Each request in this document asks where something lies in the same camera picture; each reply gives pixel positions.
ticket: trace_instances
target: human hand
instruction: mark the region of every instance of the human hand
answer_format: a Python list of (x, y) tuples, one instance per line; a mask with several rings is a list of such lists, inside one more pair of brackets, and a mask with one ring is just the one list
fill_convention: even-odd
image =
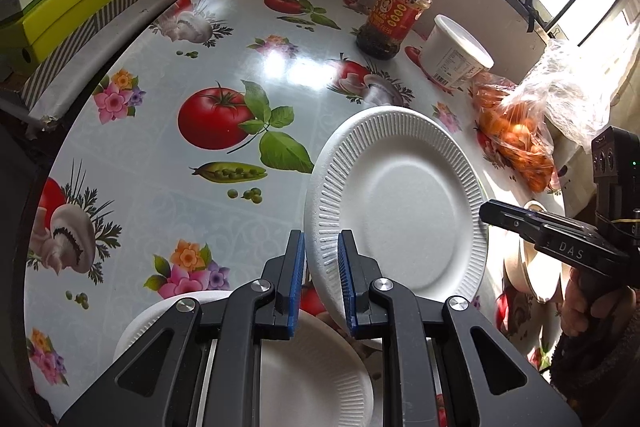
[(613, 324), (611, 334), (616, 337), (625, 330), (626, 325), (636, 309), (636, 292), (628, 286), (607, 293), (598, 298), (589, 313), (587, 311), (587, 299), (584, 297), (578, 281), (580, 272), (572, 268), (571, 277), (564, 293), (564, 302), (560, 312), (560, 326), (564, 334), (576, 337), (587, 330), (589, 326), (589, 314), (596, 319), (603, 319), (609, 315), (613, 306), (618, 303), (613, 311)]

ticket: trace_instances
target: white plastic tub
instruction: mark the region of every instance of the white plastic tub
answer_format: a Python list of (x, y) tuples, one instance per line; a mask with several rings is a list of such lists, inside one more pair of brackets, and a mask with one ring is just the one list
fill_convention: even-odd
[(449, 17), (436, 15), (435, 26), (419, 55), (423, 70), (435, 82), (456, 88), (494, 60), (474, 36)]

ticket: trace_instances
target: barcode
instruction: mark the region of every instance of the barcode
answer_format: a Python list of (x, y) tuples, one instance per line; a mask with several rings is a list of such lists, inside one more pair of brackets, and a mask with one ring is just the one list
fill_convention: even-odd
[(441, 84), (444, 84), (445, 86), (449, 84), (449, 81), (446, 78), (441, 77), (438, 73), (434, 73), (433, 78), (435, 78), (435, 80), (437, 80)]

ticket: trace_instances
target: paper plate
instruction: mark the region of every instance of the paper plate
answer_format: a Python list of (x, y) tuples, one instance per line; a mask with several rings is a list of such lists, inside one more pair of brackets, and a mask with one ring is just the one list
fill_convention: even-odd
[[(528, 201), (524, 208), (546, 212), (546, 208), (537, 201)], [(507, 277), (516, 290), (533, 295), (540, 302), (550, 301), (558, 291), (562, 262), (538, 252), (532, 243), (519, 239), (518, 250), (504, 256)]]
[(358, 253), (416, 295), (471, 300), (486, 263), (483, 201), (460, 147), (426, 116), (385, 106), (351, 117), (322, 149), (305, 201), (307, 264), (329, 314), (346, 327), (337, 263), (344, 229)]
[[(204, 304), (229, 294), (194, 292), (154, 304), (125, 329), (114, 360), (180, 298)], [(263, 341), (260, 382), (261, 427), (367, 427), (371, 420), (373, 390), (364, 364), (338, 333), (302, 310), (293, 340)]]

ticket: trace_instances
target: plastic bag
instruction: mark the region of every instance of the plastic bag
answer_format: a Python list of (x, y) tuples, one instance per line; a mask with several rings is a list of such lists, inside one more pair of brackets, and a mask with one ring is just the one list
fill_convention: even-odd
[(485, 72), (472, 79), (480, 130), (532, 192), (543, 192), (554, 171), (553, 142), (544, 122), (547, 93), (548, 85), (537, 75), (527, 75), (519, 86)]
[(582, 55), (568, 41), (553, 39), (523, 80), (546, 84), (546, 116), (569, 140), (591, 152), (591, 141), (609, 121), (617, 85), (605, 77), (599, 56)]

